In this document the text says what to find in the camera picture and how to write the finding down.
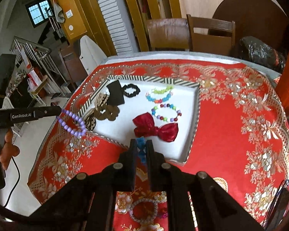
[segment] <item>light switch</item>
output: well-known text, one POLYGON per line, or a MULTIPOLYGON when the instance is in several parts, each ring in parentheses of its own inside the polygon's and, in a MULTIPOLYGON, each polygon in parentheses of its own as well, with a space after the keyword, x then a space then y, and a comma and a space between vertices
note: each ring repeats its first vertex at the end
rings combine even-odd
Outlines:
POLYGON ((73 13, 71 10, 67 11, 65 14, 67 18, 71 18, 73 16, 73 13))

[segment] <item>tray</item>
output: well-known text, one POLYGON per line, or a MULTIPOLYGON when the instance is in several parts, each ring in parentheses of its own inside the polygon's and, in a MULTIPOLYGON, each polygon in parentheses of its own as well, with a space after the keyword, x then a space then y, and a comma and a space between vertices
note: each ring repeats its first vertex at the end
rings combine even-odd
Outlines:
MULTIPOLYGON (((140 114, 150 113, 151 109, 156 105, 146 99, 146 93, 154 88, 158 90, 164 89, 167 84, 173 85, 173 96, 166 103, 175 105, 182 112, 182 116, 178 120, 178 135, 175 141, 171 143, 164 142, 157 136, 147 137, 146 139, 151 139, 154 150, 162 153, 167 160, 184 165, 188 160, 198 125, 200 110, 199 83, 152 76, 109 75, 86 101, 78 115, 83 118, 86 117, 88 111, 94 108, 96 96, 101 92, 109 94, 106 86, 115 80, 119 80, 121 86, 130 83, 137 85, 140 88, 140 93, 133 98, 124 96, 125 104, 118 106, 120 113, 116 120, 113 122, 107 119, 104 121, 96 120, 96 127, 93 133, 110 142, 128 147, 130 140, 135 138, 134 128, 136 126, 132 120, 140 114)), ((151 96, 159 99, 165 97, 165 94, 151 96)), ((160 109, 156 111, 156 114, 168 118, 175 117, 175 112, 169 108, 160 109)), ((156 126, 161 127, 165 124, 165 122, 156 119, 156 117, 153 118, 156 126)))

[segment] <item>red bow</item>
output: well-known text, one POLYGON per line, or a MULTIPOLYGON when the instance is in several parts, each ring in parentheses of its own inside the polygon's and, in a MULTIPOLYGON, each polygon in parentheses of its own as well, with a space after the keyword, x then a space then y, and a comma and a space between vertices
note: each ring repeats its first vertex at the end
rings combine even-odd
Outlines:
POLYGON ((150 113, 145 113, 133 119, 137 126, 134 129, 136 137, 158 136, 165 142, 173 142, 178 135, 179 127, 177 123, 168 123, 160 128, 155 127, 153 117, 150 113))

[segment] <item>tile floor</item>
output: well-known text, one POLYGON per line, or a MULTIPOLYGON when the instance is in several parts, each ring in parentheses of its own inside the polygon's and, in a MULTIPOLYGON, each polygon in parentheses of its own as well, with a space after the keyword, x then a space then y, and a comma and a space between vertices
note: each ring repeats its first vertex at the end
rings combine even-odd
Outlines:
MULTIPOLYGON (((68 98, 56 98, 53 101, 60 101, 59 106, 63 107, 67 100, 68 98)), ((44 101, 47 106, 50 106, 52 102, 50 97, 46 97, 44 101)), ((55 117, 53 116, 32 121, 29 125, 25 123, 22 136, 17 137, 15 140, 14 144, 20 149, 20 154, 15 157, 15 162, 20 171, 20 181, 10 198, 7 208, 16 213, 28 216, 40 206, 40 203, 31 194, 27 182, 39 147, 54 120, 55 117)), ((11 161, 6 171, 6 186, 0 190, 1 205, 6 203, 17 178, 18 173, 16 167, 13 161, 11 161)))

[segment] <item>screw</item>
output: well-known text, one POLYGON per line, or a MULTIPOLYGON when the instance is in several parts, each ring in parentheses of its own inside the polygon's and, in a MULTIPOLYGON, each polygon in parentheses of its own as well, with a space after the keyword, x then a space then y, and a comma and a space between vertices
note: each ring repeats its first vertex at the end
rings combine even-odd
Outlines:
POLYGON ((123 168, 123 164, 117 162, 117 163, 115 163, 115 164, 113 165, 113 168, 114 168, 114 169, 121 169, 121 168, 123 168))
POLYGON ((169 163, 167 163, 167 162, 164 162, 163 164, 162 164, 162 168, 163 169, 170 169, 170 164, 169 163))
POLYGON ((79 173, 79 174, 76 175, 76 178, 77 178, 78 180, 83 180, 83 179, 85 179, 86 177, 87 177, 87 174, 86 174, 86 173, 79 173))
POLYGON ((200 171, 197 173, 197 175, 201 178, 201 179, 205 179, 207 178, 208 174, 204 171, 200 171))

